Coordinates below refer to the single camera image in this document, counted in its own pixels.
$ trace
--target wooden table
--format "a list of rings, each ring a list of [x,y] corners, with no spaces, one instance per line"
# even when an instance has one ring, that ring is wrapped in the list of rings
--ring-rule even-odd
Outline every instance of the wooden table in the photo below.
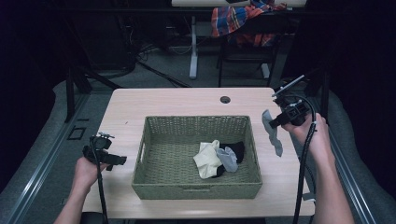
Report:
[[[290,135],[278,129],[283,156],[275,154],[262,125],[262,112],[280,109],[269,88],[119,89],[114,91],[98,132],[115,135],[109,153],[127,156],[124,165],[103,171],[110,218],[216,218],[293,216],[299,162]],[[231,102],[223,104],[221,96]],[[131,187],[145,116],[248,115],[262,173],[262,188],[253,200],[140,200]],[[304,183],[304,192],[308,192]],[[301,216],[314,214],[303,202]],[[83,211],[102,212],[98,186],[92,186]]]

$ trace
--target basket handle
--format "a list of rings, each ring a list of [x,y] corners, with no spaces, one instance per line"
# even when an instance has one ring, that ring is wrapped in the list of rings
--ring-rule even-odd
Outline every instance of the basket handle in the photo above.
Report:
[[[210,192],[210,189],[183,189],[184,192]]]
[[[138,163],[142,163],[143,161],[143,155],[145,154],[146,151],[146,144],[145,144],[145,139],[144,137],[142,138],[142,140],[140,141],[140,146],[139,146],[140,150],[137,153],[137,162]]]

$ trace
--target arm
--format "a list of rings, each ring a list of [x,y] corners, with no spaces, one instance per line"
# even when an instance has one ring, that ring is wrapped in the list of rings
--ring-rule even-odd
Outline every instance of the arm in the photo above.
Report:
[[[103,171],[107,164],[101,164]],[[62,223],[79,223],[81,219],[82,206],[85,198],[90,192],[91,186],[97,178],[96,165],[85,158],[80,158],[76,164],[75,176],[73,179],[72,189],[61,214],[56,218],[56,224]]]
[[[335,157],[332,154],[326,119],[320,114],[316,114],[316,118],[317,131],[309,145],[309,151],[317,166],[317,205],[314,223],[354,223],[347,197],[335,168]],[[311,122],[311,118],[307,117],[301,126],[287,124],[283,128],[293,133],[302,144]]]

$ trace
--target plaid shirt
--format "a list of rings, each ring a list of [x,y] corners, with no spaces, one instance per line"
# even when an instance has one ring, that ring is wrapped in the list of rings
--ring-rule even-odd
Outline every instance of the plaid shirt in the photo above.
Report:
[[[245,7],[215,7],[212,13],[212,35],[217,37],[230,34],[244,25],[248,19],[272,10],[286,9],[286,4],[275,5],[274,1],[267,0],[263,3],[262,0],[250,0],[250,5]],[[264,47],[271,45],[275,36],[275,34],[230,35],[229,41],[239,46],[252,44],[255,47]]]

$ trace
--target white cloth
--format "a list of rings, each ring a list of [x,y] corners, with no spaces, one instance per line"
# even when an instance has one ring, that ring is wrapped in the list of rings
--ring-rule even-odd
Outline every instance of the white cloth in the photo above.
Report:
[[[212,143],[201,143],[199,153],[193,157],[198,167],[199,176],[202,179],[217,175],[218,167],[222,165],[216,154],[218,148],[218,140]]]

